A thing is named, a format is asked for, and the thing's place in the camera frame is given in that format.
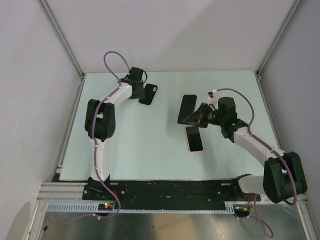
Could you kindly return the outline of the black phone case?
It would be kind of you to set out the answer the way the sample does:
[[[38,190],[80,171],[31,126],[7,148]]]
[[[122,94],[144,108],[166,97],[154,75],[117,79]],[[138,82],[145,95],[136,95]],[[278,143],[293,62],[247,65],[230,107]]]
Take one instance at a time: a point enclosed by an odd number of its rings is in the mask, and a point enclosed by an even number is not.
[[[154,84],[146,84],[144,88],[144,98],[139,99],[139,103],[150,106],[158,90],[158,86]]]

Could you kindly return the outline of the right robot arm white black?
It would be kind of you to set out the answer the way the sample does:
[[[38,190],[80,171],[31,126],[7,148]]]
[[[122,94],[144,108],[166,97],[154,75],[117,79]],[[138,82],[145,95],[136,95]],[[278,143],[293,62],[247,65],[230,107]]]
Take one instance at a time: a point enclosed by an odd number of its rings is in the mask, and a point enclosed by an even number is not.
[[[262,166],[263,175],[245,174],[238,176],[237,184],[231,187],[232,197],[238,201],[249,195],[264,194],[273,203],[287,202],[293,198],[296,203],[298,195],[304,194],[307,181],[300,156],[292,151],[285,152],[270,146],[255,135],[249,125],[238,118],[236,104],[232,97],[222,97],[217,101],[217,108],[202,103],[183,122],[198,128],[208,125],[219,126],[225,139],[245,149]]]

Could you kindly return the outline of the purple phone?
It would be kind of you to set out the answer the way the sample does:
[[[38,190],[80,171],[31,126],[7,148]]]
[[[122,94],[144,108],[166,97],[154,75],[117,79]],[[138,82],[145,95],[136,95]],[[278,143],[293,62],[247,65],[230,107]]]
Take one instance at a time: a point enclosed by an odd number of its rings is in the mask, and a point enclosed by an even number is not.
[[[179,114],[177,118],[178,124],[185,125],[183,120],[195,111],[197,98],[198,97],[195,94],[185,94],[182,97]]]

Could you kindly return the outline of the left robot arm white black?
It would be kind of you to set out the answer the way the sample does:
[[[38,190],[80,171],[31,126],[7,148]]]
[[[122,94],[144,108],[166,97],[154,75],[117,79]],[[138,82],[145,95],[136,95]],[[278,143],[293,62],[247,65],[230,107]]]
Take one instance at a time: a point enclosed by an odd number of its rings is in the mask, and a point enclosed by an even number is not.
[[[145,70],[132,67],[119,79],[114,90],[101,99],[90,99],[87,103],[84,129],[92,142],[93,163],[87,184],[99,199],[107,199],[111,187],[105,184],[110,177],[108,159],[104,157],[110,138],[116,130],[116,108],[126,100],[143,99]]]

